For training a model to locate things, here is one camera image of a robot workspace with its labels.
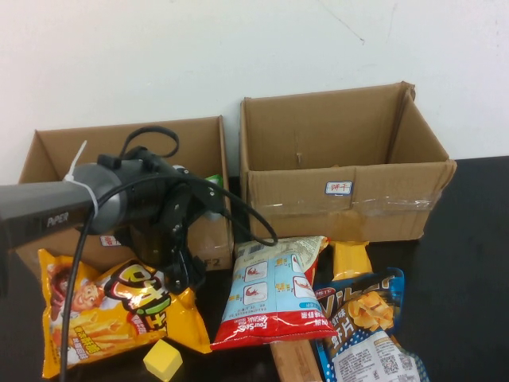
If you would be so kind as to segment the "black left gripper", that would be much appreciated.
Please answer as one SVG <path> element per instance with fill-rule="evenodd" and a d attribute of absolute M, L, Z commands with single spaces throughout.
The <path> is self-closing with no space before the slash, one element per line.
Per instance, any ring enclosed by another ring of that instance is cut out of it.
<path fill-rule="evenodd" d="M 165 285 L 176 295 L 187 287 L 201 287 L 206 279 L 204 261 L 198 256 L 188 255 L 188 209 L 191 202 L 191 187 L 175 186 L 165 195 L 153 225 L 156 231 L 154 254 L 157 261 L 167 261 L 164 266 Z"/>

